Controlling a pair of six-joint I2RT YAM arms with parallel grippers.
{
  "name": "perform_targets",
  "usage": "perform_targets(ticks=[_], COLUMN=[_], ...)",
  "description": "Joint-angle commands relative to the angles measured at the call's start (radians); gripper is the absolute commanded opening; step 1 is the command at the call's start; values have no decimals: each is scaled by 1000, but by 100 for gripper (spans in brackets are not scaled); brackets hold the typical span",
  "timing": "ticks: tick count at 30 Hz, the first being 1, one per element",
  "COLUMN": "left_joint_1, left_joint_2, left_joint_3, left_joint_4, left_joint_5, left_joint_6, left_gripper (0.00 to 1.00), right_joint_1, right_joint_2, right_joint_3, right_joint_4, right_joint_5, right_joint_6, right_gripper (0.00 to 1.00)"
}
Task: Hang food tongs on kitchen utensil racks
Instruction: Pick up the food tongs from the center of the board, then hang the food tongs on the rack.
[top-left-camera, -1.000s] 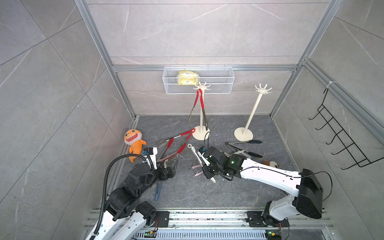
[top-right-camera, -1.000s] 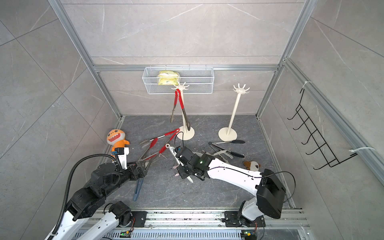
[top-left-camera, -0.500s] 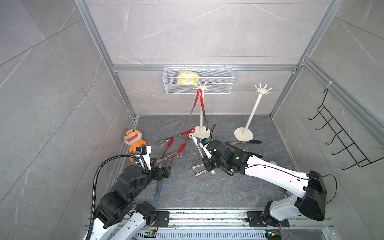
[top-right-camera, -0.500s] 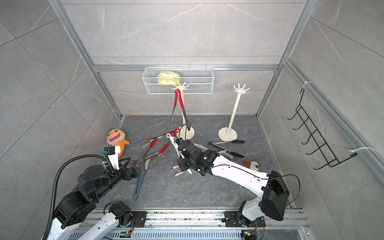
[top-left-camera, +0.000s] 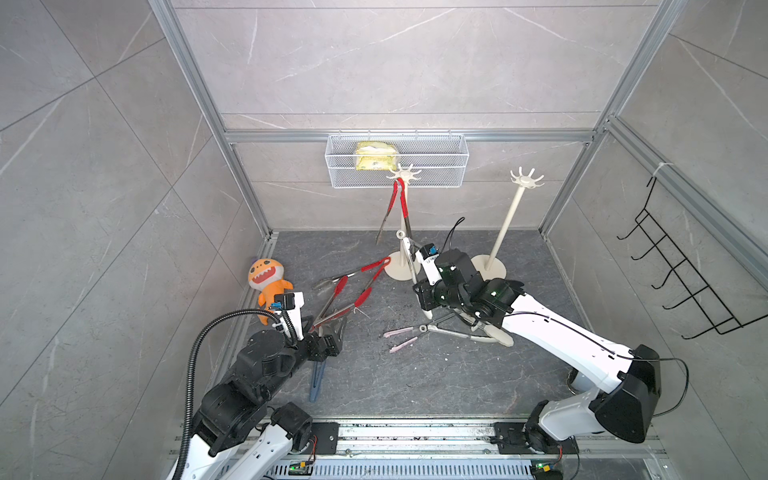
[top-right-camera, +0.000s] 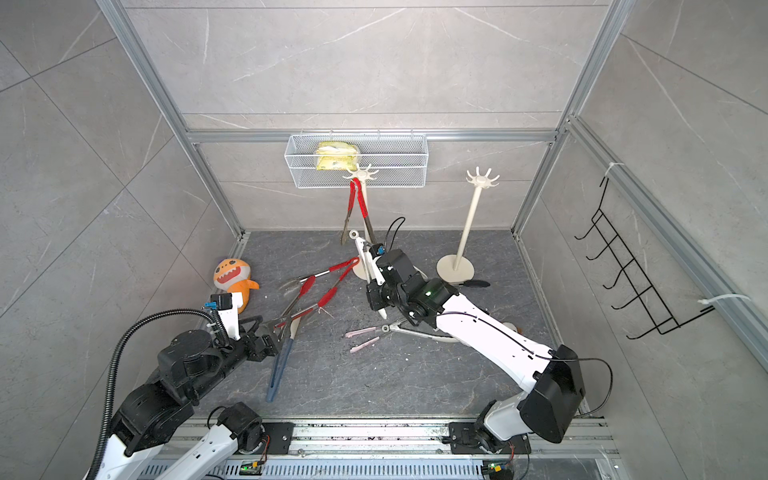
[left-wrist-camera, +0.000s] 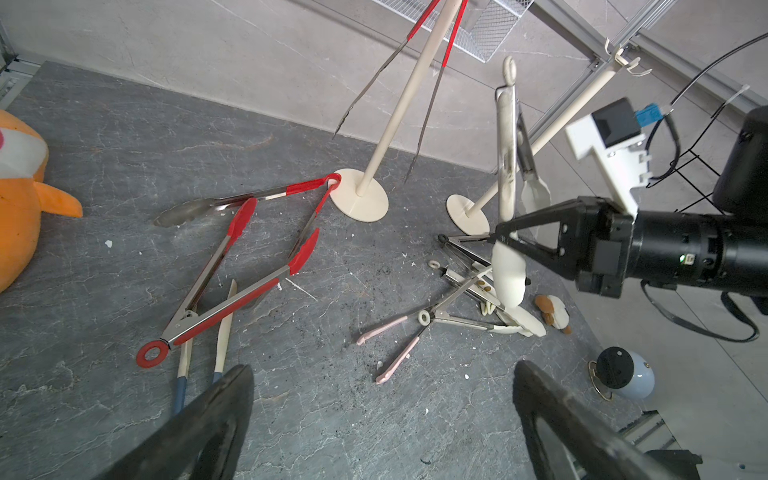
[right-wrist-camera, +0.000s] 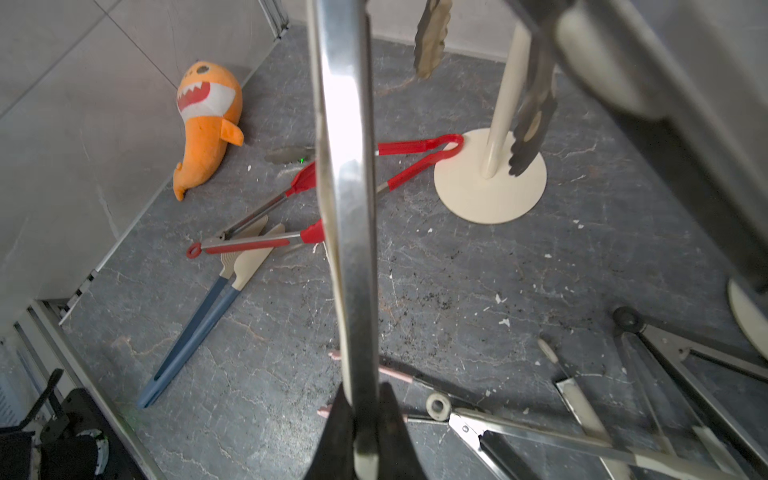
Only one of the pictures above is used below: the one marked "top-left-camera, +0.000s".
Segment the blue handle cream tongs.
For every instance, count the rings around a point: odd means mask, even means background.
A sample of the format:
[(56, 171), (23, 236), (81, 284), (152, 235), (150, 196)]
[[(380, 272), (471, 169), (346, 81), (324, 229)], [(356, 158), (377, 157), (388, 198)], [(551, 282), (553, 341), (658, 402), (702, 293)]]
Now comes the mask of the blue handle cream tongs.
[(331, 352), (327, 354), (322, 361), (316, 362), (313, 366), (313, 372), (312, 372), (310, 390), (309, 390), (309, 396), (308, 396), (310, 403), (315, 403), (320, 394), (322, 380), (323, 380), (325, 369), (327, 366), (327, 359), (329, 357), (338, 356), (341, 350), (343, 349), (344, 333), (346, 330), (347, 323), (348, 323), (348, 319), (344, 317), (340, 320), (333, 321), (332, 326), (329, 328), (330, 333), (328, 334), (328, 336), (330, 337), (330, 340), (331, 340), (331, 348), (330, 348)]

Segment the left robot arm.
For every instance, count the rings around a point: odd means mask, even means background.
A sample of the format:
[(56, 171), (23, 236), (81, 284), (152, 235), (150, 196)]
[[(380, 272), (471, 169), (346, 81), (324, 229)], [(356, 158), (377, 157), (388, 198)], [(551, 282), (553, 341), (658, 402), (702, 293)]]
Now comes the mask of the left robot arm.
[[(199, 351), (206, 336), (219, 324), (238, 317), (264, 316), (267, 328), (254, 334), (243, 347), (224, 377), (194, 405), (195, 377)], [(322, 332), (314, 318), (290, 312), (246, 308), (222, 314), (207, 323), (195, 337), (186, 367), (185, 403), (180, 448), (170, 473), (172, 479), (190, 479), (192, 440), (198, 438), (215, 458), (234, 450), (267, 415), (277, 392), (306, 362), (321, 363), (339, 355), (343, 348), (344, 320), (333, 320)]]

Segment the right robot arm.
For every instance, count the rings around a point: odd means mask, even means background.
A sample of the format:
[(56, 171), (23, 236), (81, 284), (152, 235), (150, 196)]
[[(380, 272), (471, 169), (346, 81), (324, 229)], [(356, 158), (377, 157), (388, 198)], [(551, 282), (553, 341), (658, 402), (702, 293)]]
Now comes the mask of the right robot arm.
[(523, 426), (529, 449), (545, 453), (566, 440), (609, 433), (628, 443), (645, 441), (661, 397), (663, 358), (641, 344), (609, 341), (550, 310), (522, 282), (486, 280), (469, 256), (429, 243), (412, 253), (425, 274), (413, 290), (422, 310), (452, 310), (498, 342), (520, 336), (564, 361), (586, 380), (576, 395), (542, 400)]

